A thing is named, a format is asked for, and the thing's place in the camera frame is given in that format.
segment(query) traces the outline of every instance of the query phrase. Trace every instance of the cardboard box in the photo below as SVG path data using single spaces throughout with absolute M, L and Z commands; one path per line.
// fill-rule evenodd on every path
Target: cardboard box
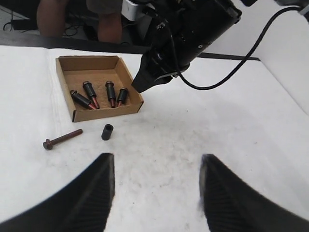
M 72 122 L 88 121 L 137 113 L 143 105 L 142 96 L 131 86 L 133 78 L 125 63 L 119 57 L 106 56 L 70 56 L 56 59 L 56 70 L 66 100 Z M 87 97 L 83 82 L 92 83 L 100 104 L 98 110 L 84 109 L 73 102 L 70 90 L 77 90 Z M 129 90 L 125 105 L 111 108 L 107 98 L 105 83 L 114 82 L 116 97 L 123 87 Z

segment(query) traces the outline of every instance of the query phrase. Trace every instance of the white tablecloth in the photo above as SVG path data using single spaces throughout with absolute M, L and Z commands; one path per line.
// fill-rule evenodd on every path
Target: white tablecloth
M 55 58 L 93 54 L 109 55 L 0 46 L 0 221 L 47 199 L 105 152 L 115 155 L 116 184 L 107 232 L 207 232 L 198 204 L 205 153 L 309 219 L 309 118 L 261 62 L 248 61 L 212 91 L 175 79 L 144 92 L 138 114 L 71 123 Z M 140 55 L 117 55 L 134 76 Z M 209 85 L 237 63 L 197 58 L 184 75 Z M 104 142 L 107 123 L 115 129 Z M 79 128 L 83 135 L 44 150 L 46 138 Z

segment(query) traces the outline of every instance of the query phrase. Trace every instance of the person's leg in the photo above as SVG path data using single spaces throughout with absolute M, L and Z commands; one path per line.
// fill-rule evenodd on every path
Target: person's leg
M 120 43 L 121 36 L 121 14 L 100 14 L 98 23 L 98 40 L 101 42 Z
M 119 43 L 122 36 L 122 0 L 87 0 L 87 6 L 99 15 L 98 39 Z
M 65 30 L 65 10 L 70 0 L 41 0 L 37 23 L 43 36 L 61 37 Z

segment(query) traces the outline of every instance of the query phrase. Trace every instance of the black cylinder spacer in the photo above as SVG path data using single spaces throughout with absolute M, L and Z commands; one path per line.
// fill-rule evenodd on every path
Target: black cylinder spacer
M 106 124 L 102 133 L 102 140 L 107 141 L 111 138 L 114 127 L 111 124 Z
M 92 88 L 92 84 L 89 81 L 85 81 L 83 83 L 83 89 L 85 90 L 88 98 L 92 99 L 93 97 L 97 97 L 95 90 Z
M 123 104 L 125 104 L 126 103 L 126 99 L 127 99 L 127 94 L 128 94 L 128 89 L 127 88 L 120 89 L 117 102 L 122 102 Z
M 85 98 L 82 94 L 79 94 L 76 90 L 71 90 L 70 94 L 77 104 L 89 109 L 89 105 L 91 104 L 91 101 L 89 99 Z

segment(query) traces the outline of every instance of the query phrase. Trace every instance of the bolt head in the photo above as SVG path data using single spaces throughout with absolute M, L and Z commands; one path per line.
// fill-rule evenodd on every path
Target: bolt head
M 105 87 L 107 87 L 107 86 L 109 86 L 109 85 L 114 86 L 114 83 L 111 82 L 111 81 L 108 81 L 108 82 L 106 82 Z
M 75 95 L 76 93 L 77 93 L 76 90 L 71 90 L 71 91 L 70 91 L 71 96 Z
M 83 83 L 83 86 L 85 86 L 85 85 L 88 85 L 88 84 L 91 84 L 89 81 L 85 81 L 84 83 Z
M 43 147 L 46 150 L 52 150 L 53 149 L 53 145 L 52 145 L 52 143 L 49 139 L 46 139 L 46 142 L 43 143 Z

